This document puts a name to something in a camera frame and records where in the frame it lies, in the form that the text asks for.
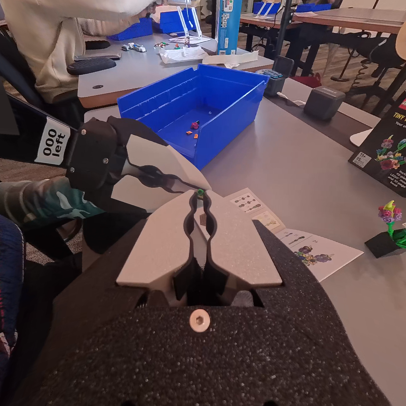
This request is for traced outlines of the wooden desk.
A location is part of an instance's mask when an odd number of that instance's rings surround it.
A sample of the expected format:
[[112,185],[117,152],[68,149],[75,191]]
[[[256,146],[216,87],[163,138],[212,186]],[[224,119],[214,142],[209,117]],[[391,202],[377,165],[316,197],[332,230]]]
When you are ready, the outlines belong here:
[[322,26],[397,34],[405,20],[405,11],[350,7],[294,13],[288,29],[296,28],[301,23],[312,23]]

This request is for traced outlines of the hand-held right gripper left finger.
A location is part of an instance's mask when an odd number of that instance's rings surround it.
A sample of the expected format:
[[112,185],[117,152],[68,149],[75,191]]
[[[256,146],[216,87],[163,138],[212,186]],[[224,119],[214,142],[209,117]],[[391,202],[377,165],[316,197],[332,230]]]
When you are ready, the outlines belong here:
[[151,214],[117,285],[158,290],[170,304],[185,303],[195,273],[191,233],[196,208],[197,192],[189,190]]

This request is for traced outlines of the blue plastic bin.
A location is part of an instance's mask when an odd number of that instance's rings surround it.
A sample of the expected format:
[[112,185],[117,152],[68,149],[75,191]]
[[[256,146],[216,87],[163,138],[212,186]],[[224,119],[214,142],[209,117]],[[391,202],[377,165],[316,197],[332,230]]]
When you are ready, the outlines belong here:
[[[254,121],[267,83],[262,74],[199,64],[126,94],[117,104],[121,118],[145,124],[201,170]],[[199,129],[190,129],[197,120]]]

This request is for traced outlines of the lego instruction booklet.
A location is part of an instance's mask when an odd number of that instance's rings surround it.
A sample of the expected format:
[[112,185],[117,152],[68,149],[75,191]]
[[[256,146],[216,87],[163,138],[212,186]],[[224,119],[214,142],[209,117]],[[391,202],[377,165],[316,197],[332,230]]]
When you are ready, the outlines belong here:
[[310,269],[319,282],[363,255],[363,251],[313,233],[287,228],[248,188],[226,198],[252,220],[260,221]]

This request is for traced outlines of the small grey box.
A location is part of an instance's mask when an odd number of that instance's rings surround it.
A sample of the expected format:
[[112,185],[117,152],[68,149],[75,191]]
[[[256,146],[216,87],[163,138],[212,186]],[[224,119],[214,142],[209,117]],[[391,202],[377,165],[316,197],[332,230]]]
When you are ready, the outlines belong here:
[[303,108],[304,114],[321,121],[329,121],[345,98],[346,94],[341,91],[319,86],[311,90]]

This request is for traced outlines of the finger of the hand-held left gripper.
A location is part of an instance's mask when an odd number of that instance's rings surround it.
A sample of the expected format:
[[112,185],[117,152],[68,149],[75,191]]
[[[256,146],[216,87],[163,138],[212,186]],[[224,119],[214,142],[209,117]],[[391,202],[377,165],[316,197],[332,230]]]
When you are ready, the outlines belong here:
[[145,175],[157,186],[180,192],[176,185],[191,189],[211,190],[207,179],[190,161],[170,145],[130,135],[126,145],[126,174]]
[[125,174],[113,186],[111,198],[148,212],[192,189],[192,181],[174,174]]

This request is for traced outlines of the small black box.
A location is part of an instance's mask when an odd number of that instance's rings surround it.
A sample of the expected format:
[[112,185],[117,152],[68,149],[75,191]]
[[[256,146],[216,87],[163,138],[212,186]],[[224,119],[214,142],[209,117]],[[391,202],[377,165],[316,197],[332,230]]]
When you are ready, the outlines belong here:
[[266,98],[277,97],[282,93],[285,80],[290,76],[294,67],[294,60],[283,56],[277,56],[271,69],[260,69],[257,74],[262,74],[268,78],[267,87],[263,96]]

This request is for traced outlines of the blue bins on far desk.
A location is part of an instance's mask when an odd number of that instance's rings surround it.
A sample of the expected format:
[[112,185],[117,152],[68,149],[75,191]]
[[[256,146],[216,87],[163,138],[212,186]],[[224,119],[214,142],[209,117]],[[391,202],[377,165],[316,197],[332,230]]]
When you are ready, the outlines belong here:
[[187,35],[196,32],[198,39],[202,38],[199,19],[195,7],[189,7],[190,2],[178,4],[177,8],[167,11],[167,6],[158,7],[159,16],[140,18],[139,23],[135,23],[124,31],[106,36],[113,41],[125,41],[139,37],[150,36],[153,32],[163,34]]

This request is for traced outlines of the person's dark printed sweatshirt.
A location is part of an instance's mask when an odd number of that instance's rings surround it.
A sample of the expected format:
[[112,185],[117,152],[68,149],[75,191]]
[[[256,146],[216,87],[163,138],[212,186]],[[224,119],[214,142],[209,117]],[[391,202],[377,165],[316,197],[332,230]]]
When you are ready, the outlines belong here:
[[18,339],[16,330],[23,286],[25,242],[19,227],[0,217],[0,387]]

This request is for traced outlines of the loose white papers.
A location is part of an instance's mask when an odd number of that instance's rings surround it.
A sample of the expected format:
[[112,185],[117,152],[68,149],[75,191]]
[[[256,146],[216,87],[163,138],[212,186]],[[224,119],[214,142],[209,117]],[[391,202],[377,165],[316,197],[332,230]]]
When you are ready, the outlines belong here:
[[257,51],[231,55],[211,55],[208,50],[200,46],[170,49],[158,47],[157,45],[154,47],[154,51],[160,57],[162,65],[167,68],[178,67],[184,69],[195,67],[198,64],[205,64],[230,69],[255,71],[269,65],[265,59],[259,57]]

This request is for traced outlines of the lego flower model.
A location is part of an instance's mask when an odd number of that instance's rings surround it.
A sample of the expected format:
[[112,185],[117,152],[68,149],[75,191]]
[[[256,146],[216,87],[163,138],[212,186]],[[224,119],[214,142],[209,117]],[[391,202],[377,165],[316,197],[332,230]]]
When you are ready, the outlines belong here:
[[406,251],[406,229],[395,229],[395,223],[402,220],[402,210],[398,208],[394,200],[384,206],[378,207],[378,217],[387,229],[365,242],[365,246],[375,258],[399,255]]

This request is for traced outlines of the person's left forearm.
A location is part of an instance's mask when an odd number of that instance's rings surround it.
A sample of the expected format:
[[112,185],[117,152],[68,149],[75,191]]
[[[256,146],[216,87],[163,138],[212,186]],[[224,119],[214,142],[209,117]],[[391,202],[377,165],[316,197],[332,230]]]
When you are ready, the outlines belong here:
[[0,184],[0,214],[21,230],[102,213],[104,210],[85,200],[84,192],[72,188],[66,177]]

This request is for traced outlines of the tall blue cardboard box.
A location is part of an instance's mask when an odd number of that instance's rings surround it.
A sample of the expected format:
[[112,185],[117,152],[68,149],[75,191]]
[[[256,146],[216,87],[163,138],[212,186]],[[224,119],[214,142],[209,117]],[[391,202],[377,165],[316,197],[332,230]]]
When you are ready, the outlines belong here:
[[218,55],[234,55],[240,28],[242,0],[217,0],[215,39]]

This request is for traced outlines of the black wrist rest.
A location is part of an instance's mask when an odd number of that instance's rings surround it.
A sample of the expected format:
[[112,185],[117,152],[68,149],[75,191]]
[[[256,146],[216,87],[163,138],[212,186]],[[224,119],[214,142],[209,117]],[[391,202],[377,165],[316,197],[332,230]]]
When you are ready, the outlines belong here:
[[106,56],[75,57],[74,61],[67,65],[67,72],[73,76],[91,74],[114,68],[119,57],[108,58]]

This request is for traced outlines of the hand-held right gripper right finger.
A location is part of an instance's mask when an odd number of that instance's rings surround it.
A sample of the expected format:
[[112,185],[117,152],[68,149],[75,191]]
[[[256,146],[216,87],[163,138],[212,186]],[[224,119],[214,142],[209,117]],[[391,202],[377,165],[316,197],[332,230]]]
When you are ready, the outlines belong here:
[[223,303],[240,291],[282,285],[254,222],[229,200],[212,190],[203,196],[207,255],[203,281]]

